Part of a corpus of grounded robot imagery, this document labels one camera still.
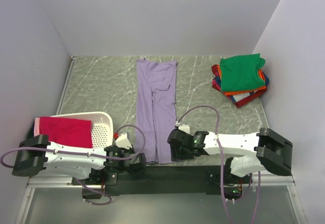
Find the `lavender t shirt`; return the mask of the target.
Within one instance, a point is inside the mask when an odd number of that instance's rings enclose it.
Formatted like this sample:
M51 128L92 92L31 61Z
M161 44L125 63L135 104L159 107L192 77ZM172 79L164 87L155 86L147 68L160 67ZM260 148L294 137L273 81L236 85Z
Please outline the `lavender t shirt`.
M172 162L167 142L176 123L177 62L139 59L136 63L138 92L136 103L136 151L142 151L147 163Z

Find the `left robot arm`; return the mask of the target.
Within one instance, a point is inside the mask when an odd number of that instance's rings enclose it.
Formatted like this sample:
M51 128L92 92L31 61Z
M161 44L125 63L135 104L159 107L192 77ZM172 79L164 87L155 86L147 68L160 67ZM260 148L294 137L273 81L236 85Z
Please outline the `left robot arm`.
M80 148L50 142L47 135L38 135L19 144L12 175L33 177L41 171L50 174L68 175L89 184L101 180L105 173L130 174L143 172L146 168L144 153L111 145L105 148Z

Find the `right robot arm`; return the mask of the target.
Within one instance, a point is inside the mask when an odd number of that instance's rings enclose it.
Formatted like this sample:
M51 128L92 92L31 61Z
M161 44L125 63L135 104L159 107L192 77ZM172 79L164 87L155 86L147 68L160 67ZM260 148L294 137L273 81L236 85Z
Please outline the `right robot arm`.
M172 159L182 161L201 155L231 155L224 164L223 178L234 183L250 173L268 171L290 176L293 144L270 128L243 135L196 131L193 135L175 128L168 136Z

